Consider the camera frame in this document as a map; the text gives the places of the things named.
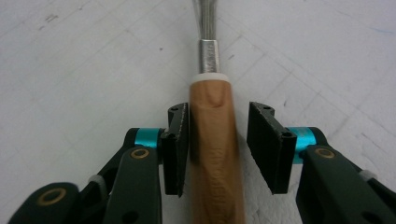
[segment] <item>metal shaft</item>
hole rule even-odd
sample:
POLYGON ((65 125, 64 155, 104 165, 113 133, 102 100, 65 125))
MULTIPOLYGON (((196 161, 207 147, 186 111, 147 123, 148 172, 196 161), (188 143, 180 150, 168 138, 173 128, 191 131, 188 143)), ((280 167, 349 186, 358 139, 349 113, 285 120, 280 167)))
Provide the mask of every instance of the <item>metal shaft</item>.
POLYGON ((201 33, 200 73, 219 73, 219 47, 216 40, 216 0, 197 0, 197 20, 201 33))
POLYGON ((216 0, 200 0, 201 39, 216 39, 216 0))

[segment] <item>wooden handle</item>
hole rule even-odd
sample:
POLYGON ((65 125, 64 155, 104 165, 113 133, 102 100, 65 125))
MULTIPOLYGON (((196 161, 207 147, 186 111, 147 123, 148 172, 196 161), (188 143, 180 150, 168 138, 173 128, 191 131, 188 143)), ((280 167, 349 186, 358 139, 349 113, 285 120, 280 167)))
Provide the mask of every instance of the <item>wooden handle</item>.
POLYGON ((231 85, 191 85, 191 183, 194 224, 245 223, 231 85))

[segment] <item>tool handle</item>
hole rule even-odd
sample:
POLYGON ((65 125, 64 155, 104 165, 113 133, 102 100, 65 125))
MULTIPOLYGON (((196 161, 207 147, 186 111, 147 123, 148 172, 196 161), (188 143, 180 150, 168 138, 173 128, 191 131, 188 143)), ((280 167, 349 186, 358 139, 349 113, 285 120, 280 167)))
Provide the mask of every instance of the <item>tool handle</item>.
POLYGON ((190 102, 193 223, 243 224, 231 85, 226 80, 196 81, 191 85, 190 102))

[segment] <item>table surface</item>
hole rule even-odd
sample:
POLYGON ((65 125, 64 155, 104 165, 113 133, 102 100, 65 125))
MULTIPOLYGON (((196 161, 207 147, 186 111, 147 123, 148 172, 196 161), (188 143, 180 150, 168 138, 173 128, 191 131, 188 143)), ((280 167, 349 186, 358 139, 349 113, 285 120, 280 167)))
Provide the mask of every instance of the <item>table surface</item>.
MULTIPOLYGON (((272 196, 247 144, 248 102, 316 126, 396 190, 396 2, 220 0, 221 72, 233 83, 247 223, 300 223, 301 165, 272 196)), ((0 222, 51 182, 85 186, 133 127, 166 127, 198 73, 191 0, 0 1, 0 222)), ((163 223, 191 220, 163 195, 163 223)))

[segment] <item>metal ferrule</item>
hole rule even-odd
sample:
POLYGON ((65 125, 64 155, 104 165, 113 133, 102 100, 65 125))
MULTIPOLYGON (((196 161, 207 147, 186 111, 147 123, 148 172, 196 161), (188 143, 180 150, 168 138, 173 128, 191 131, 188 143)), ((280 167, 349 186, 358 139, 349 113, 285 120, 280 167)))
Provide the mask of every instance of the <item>metal ferrule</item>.
POLYGON ((219 73, 219 47, 216 40, 201 39, 199 42, 200 73, 219 73))

